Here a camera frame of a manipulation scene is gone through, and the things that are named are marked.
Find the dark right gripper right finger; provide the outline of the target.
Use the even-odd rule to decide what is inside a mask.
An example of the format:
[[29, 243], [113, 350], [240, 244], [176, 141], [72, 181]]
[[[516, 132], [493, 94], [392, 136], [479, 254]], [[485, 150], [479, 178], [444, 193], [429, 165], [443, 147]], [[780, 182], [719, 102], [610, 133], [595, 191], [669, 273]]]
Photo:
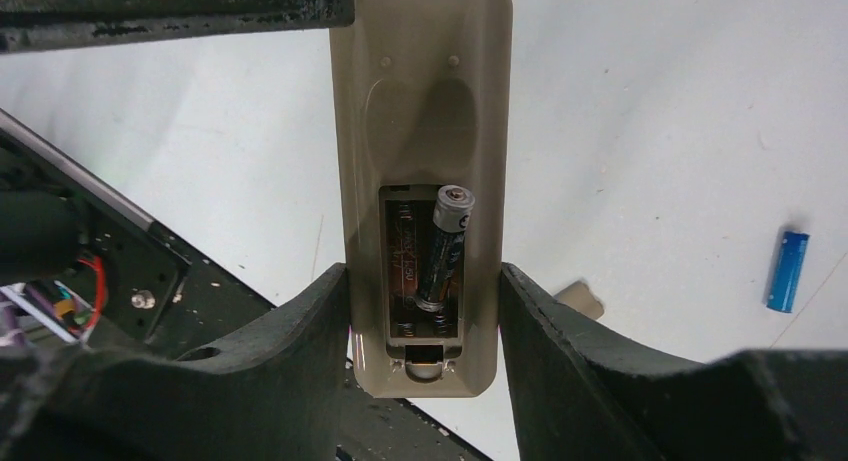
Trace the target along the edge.
[[843, 460], [847, 354], [658, 351], [504, 264], [500, 331], [524, 460]]

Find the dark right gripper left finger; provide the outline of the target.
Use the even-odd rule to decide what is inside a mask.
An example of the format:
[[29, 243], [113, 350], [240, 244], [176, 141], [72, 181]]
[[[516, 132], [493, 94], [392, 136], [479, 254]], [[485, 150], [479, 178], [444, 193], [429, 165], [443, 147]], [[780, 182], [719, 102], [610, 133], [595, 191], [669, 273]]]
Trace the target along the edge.
[[178, 360], [67, 345], [1, 352], [5, 460], [331, 460], [347, 273]]

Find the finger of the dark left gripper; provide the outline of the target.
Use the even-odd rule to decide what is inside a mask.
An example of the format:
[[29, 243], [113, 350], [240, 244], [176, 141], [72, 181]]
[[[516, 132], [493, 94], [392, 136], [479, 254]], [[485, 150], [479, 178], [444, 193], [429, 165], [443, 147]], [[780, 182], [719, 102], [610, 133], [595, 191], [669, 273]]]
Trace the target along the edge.
[[354, 0], [1, 0], [1, 51], [326, 29], [354, 18]]

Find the beige battery compartment cover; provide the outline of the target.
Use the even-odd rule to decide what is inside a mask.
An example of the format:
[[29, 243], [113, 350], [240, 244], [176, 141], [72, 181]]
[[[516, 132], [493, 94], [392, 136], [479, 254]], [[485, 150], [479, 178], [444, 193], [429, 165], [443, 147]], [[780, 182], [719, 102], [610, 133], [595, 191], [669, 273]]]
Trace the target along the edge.
[[554, 295], [554, 299], [585, 317], [597, 321], [605, 313], [603, 302], [584, 280], [576, 280]]

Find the black silver AAA battery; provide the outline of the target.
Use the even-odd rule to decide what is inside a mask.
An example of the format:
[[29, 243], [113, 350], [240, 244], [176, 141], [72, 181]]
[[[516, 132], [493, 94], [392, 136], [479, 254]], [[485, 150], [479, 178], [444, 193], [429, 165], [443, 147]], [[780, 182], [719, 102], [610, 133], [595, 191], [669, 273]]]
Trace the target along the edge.
[[440, 311], [464, 249], [465, 235], [476, 200], [459, 185], [444, 185], [436, 196], [433, 231], [419, 274], [416, 305], [425, 312]]

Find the blue battery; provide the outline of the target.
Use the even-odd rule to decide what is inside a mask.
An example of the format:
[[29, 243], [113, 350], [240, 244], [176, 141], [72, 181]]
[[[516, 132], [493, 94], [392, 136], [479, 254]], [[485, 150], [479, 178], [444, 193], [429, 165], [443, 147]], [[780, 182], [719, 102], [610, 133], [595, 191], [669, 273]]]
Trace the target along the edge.
[[809, 239], [810, 235], [803, 232], [782, 233], [766, 298], [768, 309], [792, 313]]

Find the beige remote control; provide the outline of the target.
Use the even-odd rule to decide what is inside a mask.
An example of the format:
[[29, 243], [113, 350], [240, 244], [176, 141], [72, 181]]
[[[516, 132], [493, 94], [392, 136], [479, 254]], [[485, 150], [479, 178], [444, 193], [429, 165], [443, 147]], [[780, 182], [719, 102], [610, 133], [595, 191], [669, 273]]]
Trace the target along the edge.
[[[375, 397], [474, 397], [497, 371], [513, 3], [354, 1], [330, 50], [356, 379]], [[475, 204], [429, 313], [414, 298], [445, 185]]]

